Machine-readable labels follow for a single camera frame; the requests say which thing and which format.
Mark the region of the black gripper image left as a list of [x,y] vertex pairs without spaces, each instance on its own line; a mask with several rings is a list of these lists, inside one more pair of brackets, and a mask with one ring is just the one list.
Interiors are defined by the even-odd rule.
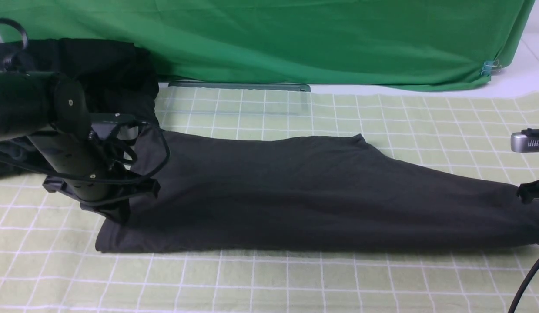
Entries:
[[151,196],[157,198],[160,184],[148,178],[132,184],[104,184],[64,180],[47,176],[42,187],[49,193],[61,193],[80,203],[82,210],[99,214],[118,224],[130,218],[130,198]]

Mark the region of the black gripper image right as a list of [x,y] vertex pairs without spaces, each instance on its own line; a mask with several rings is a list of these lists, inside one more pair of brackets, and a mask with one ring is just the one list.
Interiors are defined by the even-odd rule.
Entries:
[[539,202],[539,180],[520,184],[516,195],[523,204]]

